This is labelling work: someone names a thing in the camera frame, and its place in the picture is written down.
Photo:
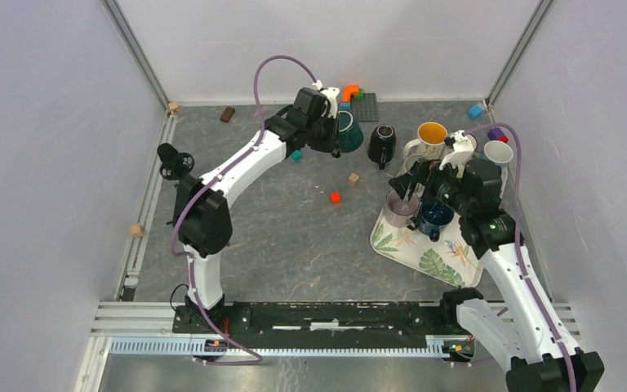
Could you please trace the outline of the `cream white mug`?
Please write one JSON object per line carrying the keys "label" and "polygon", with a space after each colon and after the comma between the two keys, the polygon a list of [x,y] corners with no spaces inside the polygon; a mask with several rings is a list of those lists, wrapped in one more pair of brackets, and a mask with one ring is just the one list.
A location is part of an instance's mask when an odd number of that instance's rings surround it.
{"label": "cream white mug", "polygon": [[469,139],[469,141],[470,141],[470,143],[472,145],[473,150],[477,150],[478,149],[477,139],[474,136],[467,135],[467,134],[465,134],[465,137]]}

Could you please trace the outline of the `mauve purple mug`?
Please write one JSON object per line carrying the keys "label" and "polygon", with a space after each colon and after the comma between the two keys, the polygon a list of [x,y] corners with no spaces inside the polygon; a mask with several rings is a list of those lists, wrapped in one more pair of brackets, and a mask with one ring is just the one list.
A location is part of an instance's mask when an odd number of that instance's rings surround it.
{"label": "mauve purple mug", "polygon": [[405,201],[395,190],[391,190],[386,196],[383,216],[392,227],[416,230],[419,210],[420,199],[415,194]]}

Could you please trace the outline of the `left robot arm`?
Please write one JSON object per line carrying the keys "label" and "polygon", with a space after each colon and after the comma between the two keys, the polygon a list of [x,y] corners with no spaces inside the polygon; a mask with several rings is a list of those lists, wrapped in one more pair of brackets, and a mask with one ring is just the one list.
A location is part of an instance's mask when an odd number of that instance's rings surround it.
{"label": "left robot arm", "polygon": [[305,147],[334,157],[341,154],[337,87],[301,88],[293,104],[265,119],[264,128],[237,153],[199,178],[179,179],[176,241],[189,266],[189,299],[197,305],[192,320],[203,332],[224,322],[220,257],[233,234],[230,208],[255,180]]}

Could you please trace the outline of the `light blue mug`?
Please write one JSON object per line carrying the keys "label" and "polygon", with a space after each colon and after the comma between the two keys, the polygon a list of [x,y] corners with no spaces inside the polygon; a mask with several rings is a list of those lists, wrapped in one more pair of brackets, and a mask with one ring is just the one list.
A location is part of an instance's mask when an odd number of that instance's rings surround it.
{"label": "light blue mug", "polygon": [[490,140],[483,146],[479,157],[493,162],[499,167],[507,167],[514,158],[514,152],[507,143],[500,140]]}

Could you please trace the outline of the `white floral mug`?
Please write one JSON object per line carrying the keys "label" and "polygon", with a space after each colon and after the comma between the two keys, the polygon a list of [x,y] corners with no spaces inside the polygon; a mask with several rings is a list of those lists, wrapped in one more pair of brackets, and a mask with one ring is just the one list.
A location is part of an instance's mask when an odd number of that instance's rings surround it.
{"label": "white floral mug", "polygon": [[425,122],[418,126],[416,138],[405,144],[402,157],[421,155],[429,160],[439,160],[446,148],[447,129],[437,122]]}

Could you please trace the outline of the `navy blue mug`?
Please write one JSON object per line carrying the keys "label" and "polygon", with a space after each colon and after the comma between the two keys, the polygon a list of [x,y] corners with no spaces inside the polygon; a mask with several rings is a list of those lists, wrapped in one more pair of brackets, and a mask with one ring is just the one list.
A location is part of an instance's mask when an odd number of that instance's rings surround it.
{"label": "navy blue mug", "polygon": [[437,242],[441,233],[453,221],[455,212],[443,203],[422,203],[414,223],[430,241]]}

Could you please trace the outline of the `dark green mug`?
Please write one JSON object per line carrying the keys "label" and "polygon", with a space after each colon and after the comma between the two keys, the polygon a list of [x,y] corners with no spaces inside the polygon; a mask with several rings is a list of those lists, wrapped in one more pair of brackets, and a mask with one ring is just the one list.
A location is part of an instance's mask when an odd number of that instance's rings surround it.
{"label": "dark green mug", "polygon": [[355,117],[341,110],[337,114],[340,150],[343,154],[352,153],[362,146],[364,135]]}

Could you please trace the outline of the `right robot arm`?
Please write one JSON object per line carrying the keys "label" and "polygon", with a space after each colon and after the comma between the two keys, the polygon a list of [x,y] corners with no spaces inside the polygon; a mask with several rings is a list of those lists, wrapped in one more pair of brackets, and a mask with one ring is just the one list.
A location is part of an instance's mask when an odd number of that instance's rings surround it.
{"label": "right robot arm", "polygon": [[476,337],[504,370],[509,391],[596,389],[603,361],[597,352],[581,349],[545,295],[520,220],[500,206],[498,165],[471,158],[459,176],[449,164],[418,162],[389,185],[400,196],[422,185],[421,202],[441,203],[458,215],[462,238],[491,275],[514,321],[508,326],[485,300],[456,289],[444,295],[438,312],[445,331],[465,329]]}

